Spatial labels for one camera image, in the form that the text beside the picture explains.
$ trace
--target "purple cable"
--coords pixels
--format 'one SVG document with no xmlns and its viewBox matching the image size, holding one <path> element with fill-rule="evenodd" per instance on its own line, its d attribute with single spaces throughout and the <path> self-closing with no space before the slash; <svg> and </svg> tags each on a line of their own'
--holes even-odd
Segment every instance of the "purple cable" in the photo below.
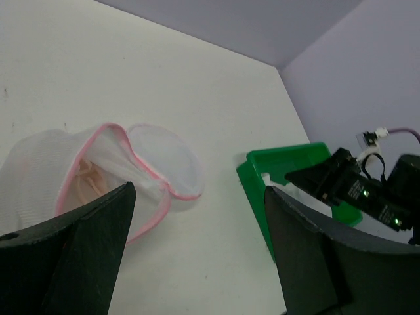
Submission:
<svg viewBox="0 0 420 315">
<path fill-rule="evenodd" d="M 418 133 L 416 130 L 411 129 L 411 128 L 394 128 L 394 129 L 388 129 L 389 134 L 391 133 L 411 133 L 412 135 L 414 135 L 417 140 L 420 143 L 420 133 Z"/>
</svg>

